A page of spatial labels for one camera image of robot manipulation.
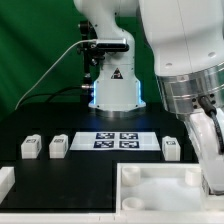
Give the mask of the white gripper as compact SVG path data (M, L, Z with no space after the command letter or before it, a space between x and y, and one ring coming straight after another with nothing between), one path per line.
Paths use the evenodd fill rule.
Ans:
M213 120L198 109L187 117L185 126L212 193L224 194L224 153L220 150Z

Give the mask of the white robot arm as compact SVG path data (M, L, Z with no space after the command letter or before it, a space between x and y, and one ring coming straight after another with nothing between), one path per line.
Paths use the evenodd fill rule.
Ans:
M204 177L224 193L224 0L73 0L105 60L89 107L106 114L145 103L132 71L134 39L115 17L140 12L165 109L182 120Z

